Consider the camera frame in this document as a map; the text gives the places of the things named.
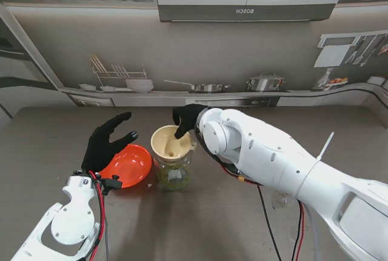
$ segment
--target red cable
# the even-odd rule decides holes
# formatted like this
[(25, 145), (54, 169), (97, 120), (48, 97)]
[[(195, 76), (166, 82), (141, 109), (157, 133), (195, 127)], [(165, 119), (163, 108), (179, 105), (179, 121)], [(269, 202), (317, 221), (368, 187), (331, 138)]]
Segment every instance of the red cable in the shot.
[(299, 258), (299, 252), (301, 251), (301, 247), (302, 247), (302, 243), (303, 243), (303, 237), (304, 237), (304, 208), (303, 208), (303, 204), (302, 203), (299, 203), (299, 205), (301, 206), (301, 209), (302, 209), (302, 235), (301, 235), (301, 240), (299, 241), (299, 247), (298, 247), (298, 252), (296, 254), (296, 259), (295, 261), (298, 261), (298, 258)]
[[(95, 174), (92, 172), (92, 171), (89, 171), (89, 175), (91, 175), (91, 177), (97, 181), (97, 177), (95, 176)], [(102, 236), (104, 235), (104, 229), (105, 229), (105, 206), (104, 206), (104, 202), (102, 201), (102, 191), (101, 191), (101, 187), (99, 187), (99, 185), (96, 186), (96, 189), (97, 189), (97, 193), (99, 195), (99, 199), (101, 199), (101, 212), (102, 212), (102, 219), (100, 220), (101, 221), (101, 232), (100, 232), (100, 235), (98, 236), (98, 240), (101, 241), (102, 239)], [(89, 261), (92, 261), (93, 258), (95, 257), (95, 254), (97, 252), (97, 246), (93, 249), (93, 252), (92, 252), (92, 255), (90, 256), (90, 259)]]

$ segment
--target table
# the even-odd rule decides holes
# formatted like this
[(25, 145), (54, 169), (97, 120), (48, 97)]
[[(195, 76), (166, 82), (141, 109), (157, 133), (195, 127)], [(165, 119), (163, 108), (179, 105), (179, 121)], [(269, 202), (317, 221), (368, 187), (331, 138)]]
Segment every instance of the table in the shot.
[[(80, 168), (93, 130), (116, 114), (132, 118), (112, 134), (139, 131), (136, 143), (149, 151), (152, 133), (172, 123), (171, 108), (24, 108), (0, 133), (0, 251), (10, 260), (42, 214), (67, 203), (66, 178)], [(291, 134), (318, 155), (331, 131), (323, 161), (356, 177), (388, 182), (388, 134), (360, 107), (241, 108)], [(273, 190), (263, 188), (270, 223), (283, 260), (290, 260), (298, 206), (272, 208)], [(112, 192), (106, 200), (110, 260), (246, 261), (277, 260), (257, 188), (226, 175), (200, 147), (186, 190), (159, 187), (154, 169), (137, 186)], [(321, 260), (347, 260), (329, 230), (313, 212)], [(299, 261), (313, 260), (313, 233), (306, 222)], [(58, 246), (45, 235), (44, 242)], [(74, 252), (67, 248), (63, 252)], [(95, 260), (105, 260), (102, 243)]]

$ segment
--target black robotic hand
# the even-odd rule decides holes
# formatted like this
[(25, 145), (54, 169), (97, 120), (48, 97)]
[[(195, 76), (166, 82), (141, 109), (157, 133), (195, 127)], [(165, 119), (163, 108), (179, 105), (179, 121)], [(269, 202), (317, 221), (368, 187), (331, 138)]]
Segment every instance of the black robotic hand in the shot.
[(93, 132), (89, 138), (84, 161), (82, 161), (81, 168), (83, 172), (88, 170), (100, 172), (108, 166), (115, 154), (119, 153), (139, 136), (137, 131), (132, 131), (113, 143), (109, 142), (109, 136), (113, 133), (115, 128), (123, 121), (129, 120), (131, 115), (131, 112), (119, 114)]
[(182, 138), (186, 132), (194, 129), (198, 115), (207, 108), (206, 105), (190, 104), (172, 110), (172, 119), (179, 126), (175, 133), (177, 139)]

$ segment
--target orange plastic bowl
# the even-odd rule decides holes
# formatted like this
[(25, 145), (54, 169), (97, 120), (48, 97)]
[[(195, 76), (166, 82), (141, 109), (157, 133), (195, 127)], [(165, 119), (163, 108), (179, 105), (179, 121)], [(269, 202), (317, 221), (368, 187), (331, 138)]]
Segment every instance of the orange plastic bowl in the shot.
[(151, 154), (147, 149), (130, 144), (116, 154), (100, 174), (102, 178), (112, 178), (112, 175), (118, 175), (122, 188), (125, 188), (142, 181), (150, 172), (151, 166)]

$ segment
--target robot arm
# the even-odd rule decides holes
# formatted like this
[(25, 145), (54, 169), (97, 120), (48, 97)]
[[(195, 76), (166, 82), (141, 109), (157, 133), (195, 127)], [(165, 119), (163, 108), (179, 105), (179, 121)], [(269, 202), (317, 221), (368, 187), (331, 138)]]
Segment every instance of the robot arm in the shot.
[(211, 153), (313, 208), (351, 258), (388, 260), (388, 185), (344, 174), (287, 133), (237, 110), (207, 110), (197, 126)]
[[(99, 230), (99, 223), (95, 223), (89, 207), (89, 200), (95, 196), (92, 180), (85, 176), (70, 176), (62, 190), (71, 201), (65, 206), (56, 203), (49, 208), (11, 261), (77, 261), (90, 251)], [(63, 245), (83, 242), (76, 255), (66, 256), (42, 243), (42, 234), (50, 224), (57, 242)]]

